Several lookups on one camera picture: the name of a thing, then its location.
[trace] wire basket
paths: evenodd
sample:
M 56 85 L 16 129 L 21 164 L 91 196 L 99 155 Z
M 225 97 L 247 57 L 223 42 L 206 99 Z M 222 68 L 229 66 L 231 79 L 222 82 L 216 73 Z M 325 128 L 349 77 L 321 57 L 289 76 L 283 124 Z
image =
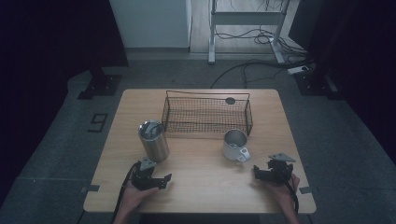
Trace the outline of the wire basket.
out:
M 168 133 L 222 133 L 239 129 L 250 135 L 249 93 L 167 91 L 163 127 Z

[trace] human hand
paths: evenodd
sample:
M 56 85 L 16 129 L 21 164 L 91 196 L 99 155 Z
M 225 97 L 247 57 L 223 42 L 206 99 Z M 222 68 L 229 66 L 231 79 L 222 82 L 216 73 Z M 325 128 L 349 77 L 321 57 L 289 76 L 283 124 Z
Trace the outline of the human hand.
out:
M 129 216 L 132 212 L 146 199 L 149 195 L 159 191 L 159 188 L 139 190 L 129 180 L 124 186 L 120 208 L 114 219 L 114 224 L 128 223 Z
M 289 184 L 296 191 L 300 183 L 300 178 L 294 174 L 291 174 Z M 291 197 L 291 193 L 284 184 L 276 184 L 273 182 L 263 181 L 265 187 L 267 187 L 272 195 L 274 196 L 277 204 L 282 210 L 283 215 L 286 218 L 288 224 L 299 224 L 297 213 L 294 211 L 294 200 Z

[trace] stainless steel mug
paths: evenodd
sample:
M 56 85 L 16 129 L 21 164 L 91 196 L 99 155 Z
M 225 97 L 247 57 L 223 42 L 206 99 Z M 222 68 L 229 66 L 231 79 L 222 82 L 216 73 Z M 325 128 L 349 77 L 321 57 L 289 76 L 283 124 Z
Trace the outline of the stainless steel mug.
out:
M 162 124 L 154 119 L 145 121 L 138 128 L 140 140 L 151 161 L 161 162 L 169 155 Z
M 232 129 L 224 135 L 223 154 L 230 161 L 248 161 L 250 154 L 246 148 L 248 138 L 244 132 Z

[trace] stainless steel tumbler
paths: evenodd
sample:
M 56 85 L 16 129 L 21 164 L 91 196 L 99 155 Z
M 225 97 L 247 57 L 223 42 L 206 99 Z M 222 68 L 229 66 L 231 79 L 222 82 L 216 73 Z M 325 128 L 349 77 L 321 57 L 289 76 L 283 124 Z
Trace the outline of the stainless steel tumbler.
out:
M 161 162 L 169 155 L 162 124 L 154 119 L 145 121 L 138 129 L 140 140 L 151 161 Z

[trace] black panel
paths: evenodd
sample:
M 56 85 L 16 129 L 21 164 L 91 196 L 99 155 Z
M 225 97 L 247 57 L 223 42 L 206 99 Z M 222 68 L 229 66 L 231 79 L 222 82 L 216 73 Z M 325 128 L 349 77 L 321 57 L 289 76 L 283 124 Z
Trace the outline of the black panel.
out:
M 309 48 L 323 0 L 301 0 L 291 24 L 289 37 L 304 49 Z
M 396 161 L 395 1 L 322 0 L 309 36 L 314 2 L 301 2 L 290 30 L 317 64 L 310 85 L 320 87 L 328 75 Z
M 127 66 L 107 0 L 0 4 L 1 195 L 51 125 L 67 80 L 92 66 Z

